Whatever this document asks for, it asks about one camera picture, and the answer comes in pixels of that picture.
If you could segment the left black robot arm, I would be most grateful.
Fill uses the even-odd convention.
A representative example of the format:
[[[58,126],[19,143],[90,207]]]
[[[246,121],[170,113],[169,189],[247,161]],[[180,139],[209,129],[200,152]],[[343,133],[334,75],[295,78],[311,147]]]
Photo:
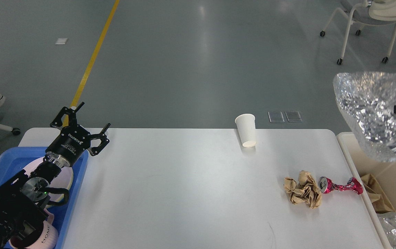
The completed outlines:
[[[51,223],[53,215],[46,206],[65,205],[70,199],[67,188],[51,187],[64,167],[72,167],[81,155],[88,151],[99,154],[109,143],[107,123],[97,134],[91,134],[77,123],[76,114],[83,102],[75,109],[62,107],[50,123],[60,127],[60,134],[45,150],[42,162],[28,175],[20,170],[0,185],[0,249],[12,239],[20,241],[21,249],[32,249],[38,241],[53,247]]]

